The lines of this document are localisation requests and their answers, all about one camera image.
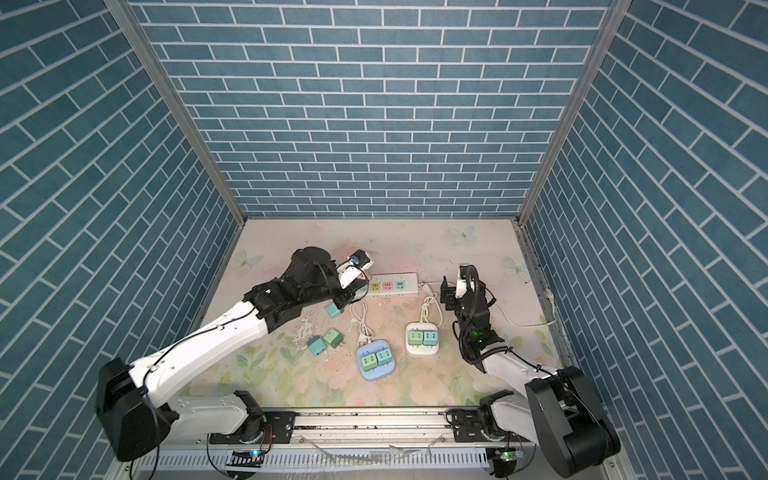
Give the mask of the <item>long white power strip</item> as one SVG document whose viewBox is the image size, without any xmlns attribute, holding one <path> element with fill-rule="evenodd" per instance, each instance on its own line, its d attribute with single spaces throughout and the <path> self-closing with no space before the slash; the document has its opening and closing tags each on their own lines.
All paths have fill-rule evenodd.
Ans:
<svg viewBox="0 0 768 480">
<path fill-rule="evenodd" d="M 361 290 L 367 297 L 415 295 L 418 292 L 416 273 L 373 274 Z"/>
</svg>

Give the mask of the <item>green USB charger plug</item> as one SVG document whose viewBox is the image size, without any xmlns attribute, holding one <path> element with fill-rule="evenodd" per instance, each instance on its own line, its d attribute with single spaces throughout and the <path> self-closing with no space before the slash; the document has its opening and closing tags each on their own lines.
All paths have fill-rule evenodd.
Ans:
<svg viewBox="0 0 768 480">
<path fill-rule="evenodd" d="M 421 346 L 424 341 L 424 332 L 420 330 L 410 330 L 407 334 L 407 343 L 409 346 Z"/>
<path fill-rule="evenodd" d="M 323 336 L 323 340 L 333 349 L 336 349 L 343 342 L 343 334 L 335 328 L 331 328 Z"/>
<path fill-rule="evenodd" d="M 394 361 L 392 351 L 389 348 L 378 351 L 375 356 L 378 366 L 388 365 Z"/>
</svg>

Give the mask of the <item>blue square power socket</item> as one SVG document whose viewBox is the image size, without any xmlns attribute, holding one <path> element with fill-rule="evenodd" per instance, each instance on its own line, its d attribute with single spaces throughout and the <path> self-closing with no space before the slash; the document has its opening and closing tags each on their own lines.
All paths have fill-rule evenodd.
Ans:
<svg viewBox="0 0 768 480">
<path fill-rule="evenodd" d="M 368 382 L 385 378 L 395 370 L 394 355 L 385 340 L 361 346 L 356 352 L 356 359 L 362 377 Z"/>
</svg>

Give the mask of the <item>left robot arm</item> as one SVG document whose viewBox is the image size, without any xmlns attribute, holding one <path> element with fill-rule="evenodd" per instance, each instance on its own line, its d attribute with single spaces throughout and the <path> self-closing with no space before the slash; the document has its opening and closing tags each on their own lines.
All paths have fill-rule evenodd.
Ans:
<svg viewBox="0 0 768 480">
<path fill-rule="evenodd" d="M 263 440 L 262 407 L 245 390 L 184 406 L 176 397 L 197 375 L 264 337 L 303 309 L 324 301 L 338 309 L 360 300 L 372 258 L 357 250 L 341 264 L 319 247 L 296 250 L 286 271 L 258 284 L 228 311 L 168 347 L 98 373 L 95 412 L 120 462 L 137 460 L 164 440 L 218 434 L 240 443 Z"/>
</svg>

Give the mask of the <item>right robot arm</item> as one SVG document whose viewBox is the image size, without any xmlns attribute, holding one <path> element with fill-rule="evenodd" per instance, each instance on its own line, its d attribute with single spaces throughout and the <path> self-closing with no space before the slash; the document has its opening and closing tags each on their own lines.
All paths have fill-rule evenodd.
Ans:
<svg viewBox="0 0 768 480">
<path fill-rule="evenodd" d="M 525 358 L 491 325 L 493 298 L 471 264 L 458 268 L 456 285 L 440 286 L 439 302 L 455 314 L 461 358 L 510 389 L 482 399 L 484 433 L 516 434 L 534 442 L 554 471 L 569 478 L 618 454 L 621 441 L 592 381 L 577 367 L 555 368 Z"/>
</svg>

